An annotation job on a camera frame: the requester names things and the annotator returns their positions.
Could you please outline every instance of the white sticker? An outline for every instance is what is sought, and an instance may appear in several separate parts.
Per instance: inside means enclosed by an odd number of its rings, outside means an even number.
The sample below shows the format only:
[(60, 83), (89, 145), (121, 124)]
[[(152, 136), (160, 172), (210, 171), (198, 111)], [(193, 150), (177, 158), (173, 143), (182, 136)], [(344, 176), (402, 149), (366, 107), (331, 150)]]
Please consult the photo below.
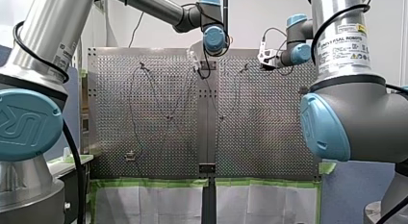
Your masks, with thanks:
[(344, 33), (318, 43), (319, 73), (359, 64), (370, 67), (367, 37), (363, 33)]
[(68, 68), (72, 60), (72, 56), (73, 49), (61, 43), (60, 47), (58, 48), (57, 54), (55, 55), (54, 64), (65, 70)]
[(345, 24), (337, 26), (337, 32), (342, 33), (363, 33), (366, 34), (366, 27), (362, 24)]

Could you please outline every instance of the white wall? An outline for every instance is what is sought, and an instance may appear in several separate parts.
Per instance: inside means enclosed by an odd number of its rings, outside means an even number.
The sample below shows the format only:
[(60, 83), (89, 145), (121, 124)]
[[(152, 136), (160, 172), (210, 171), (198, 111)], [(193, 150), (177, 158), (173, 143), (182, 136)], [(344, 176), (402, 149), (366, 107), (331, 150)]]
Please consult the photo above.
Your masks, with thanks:
[[(196, 0), (173, 0), (178, 4)], [(373, 0), (371, 11), (366, 14), (370, 36), (372, 69), (384, 76), (391, 84), (405, 77), (401, 58), (404, 20), (404, 0)], [(123, 3), (109, 0), (108, 45), (126, 47), (140, 12), (125, 7)], [(230, 0), (230, 35), (234, 42), (232, 48), (258, 48), (262, 33), (267, 27), (285, 29), (286, 19), (295, 13), (311, 15), (306, 0)], [(185, 35), (175, 33), (171, 26), (146, 16), (135, 35), (134, 47), (178, 48), (189, 47), (201, 39), (197, 30)], [(268, 46), (278, 47), (282, 36), (274, 32), (268, 35)]]
[(0, 45), (13, 47), (13, 27), (27, 17), (33, 0), (0, 0)]

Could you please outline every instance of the pegboard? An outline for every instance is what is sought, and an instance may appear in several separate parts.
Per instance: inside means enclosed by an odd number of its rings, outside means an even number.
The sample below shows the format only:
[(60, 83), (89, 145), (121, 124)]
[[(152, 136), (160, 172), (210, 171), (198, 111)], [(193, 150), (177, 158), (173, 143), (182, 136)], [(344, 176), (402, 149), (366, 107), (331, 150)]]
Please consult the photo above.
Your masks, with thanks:
[[(217, 177), (314, 180), (319, 160), (303, 142), (299, 102), (315, 70), (263, 72), (256, 55), (230, 50), (217, 65), (218, 99), (208, 104), (217, 110), (208, 146)], [(197, 178), (198, 81), (185, 49), (90, 50), (92, 177)]]
[(263, 72), (256, 56), (231, 50), (219, 61), (217, 176), (315, 180), (319, 159), (303, 141), (299, 113), (315, 68)]
[(186, 51), (89, 54), (92, 177), (196, 178), (197, 77)]

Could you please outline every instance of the black hose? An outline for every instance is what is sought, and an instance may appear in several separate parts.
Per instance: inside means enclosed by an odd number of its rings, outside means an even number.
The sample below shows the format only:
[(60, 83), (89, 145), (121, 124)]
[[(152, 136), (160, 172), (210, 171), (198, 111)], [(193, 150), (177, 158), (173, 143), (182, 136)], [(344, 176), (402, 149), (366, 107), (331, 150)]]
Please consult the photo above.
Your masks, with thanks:
[(78, 150), (75, 145), (75, 141), (69, 131), (68, 126), (64, 121), (64, 134), (66, 140), (68, 141), (69, 148), (71, 149), (72, 157), (74, 158), (75, 168), (78, 177), (78, 220), (77, 224), (84, 223), (84, 212), (85, 212), (85, 186), (84, 185), (84, 169), (81, 165), (81, 158), (79, 156)]
[(405, 89), (403, 87), (396, 87), (396, 86), (389, 85), (389, 84), (386, 84), (386, 87), (408, 95), (408, 89)]

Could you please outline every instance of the silver robot arm segment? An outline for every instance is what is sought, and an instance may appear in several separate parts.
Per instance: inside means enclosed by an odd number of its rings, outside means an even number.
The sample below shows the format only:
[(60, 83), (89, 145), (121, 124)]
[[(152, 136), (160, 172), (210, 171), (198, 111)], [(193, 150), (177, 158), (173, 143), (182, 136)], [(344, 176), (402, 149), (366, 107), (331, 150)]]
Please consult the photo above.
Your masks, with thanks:
[[(75, 148), (62, 115), (67, 99), (63, 83), (93, 1), (35, 0), (23, 27), (15, 30), (20, 42), (0, 68), (0, 219), (4, 224), (64, 223), (64, 183), (53, 180), (43, 154), (57, 142), (63, 127)], [(201, 27), (210, 54), (225, 48), (219, 0), (199, 0), (188, 10), (169, 0), (126, 3), (180, 33)], [(85, 199), (82, 167), (79, 156), (74, 158), (81, 201)]]
[(210, 55), (218, 55), (228, 45), (223, 29), (220, 0), (198, 0), (184, 8), (170, 0), (119, 0), (173, 26), (178, 33), (201, 28), (203, 43)]

